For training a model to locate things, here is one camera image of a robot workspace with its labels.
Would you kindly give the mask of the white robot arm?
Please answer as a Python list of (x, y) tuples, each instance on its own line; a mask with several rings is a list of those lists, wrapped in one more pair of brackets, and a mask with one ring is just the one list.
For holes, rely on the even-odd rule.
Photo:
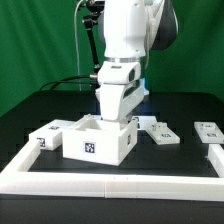
[(106, 45), (97, 74), (101, 116), (119, 122), (144, 98), (141, 60), (175, 41), (176, 14), (172, 0), (87, 0), (87, 8)]

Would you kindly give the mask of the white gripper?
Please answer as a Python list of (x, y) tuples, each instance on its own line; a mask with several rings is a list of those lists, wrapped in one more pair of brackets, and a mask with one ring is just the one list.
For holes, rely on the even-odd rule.
[(144, 88), (141, 81), (126, 85), (102, 84), (95, 95), (102, 119), (120, 122), (143, 101)]

